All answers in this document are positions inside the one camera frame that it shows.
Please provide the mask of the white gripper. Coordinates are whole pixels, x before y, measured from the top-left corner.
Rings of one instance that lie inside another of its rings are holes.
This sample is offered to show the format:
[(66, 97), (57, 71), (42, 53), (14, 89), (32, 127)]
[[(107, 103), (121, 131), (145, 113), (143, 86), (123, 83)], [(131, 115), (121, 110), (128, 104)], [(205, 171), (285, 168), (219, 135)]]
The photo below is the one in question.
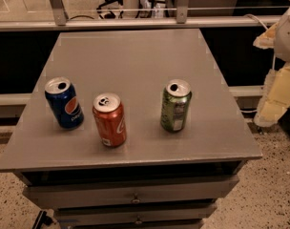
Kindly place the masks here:
[[(275, 56), (290, 62), (290, 8), (264, 33), (258, 36), (253, 45), (266, 50), (273, 49)], [(290, 108), (290, 63), (280, 70), (270, 70), (266, 75), (263, 95), (257, 107), (254, 122), (260, 127), (271, 127)]]

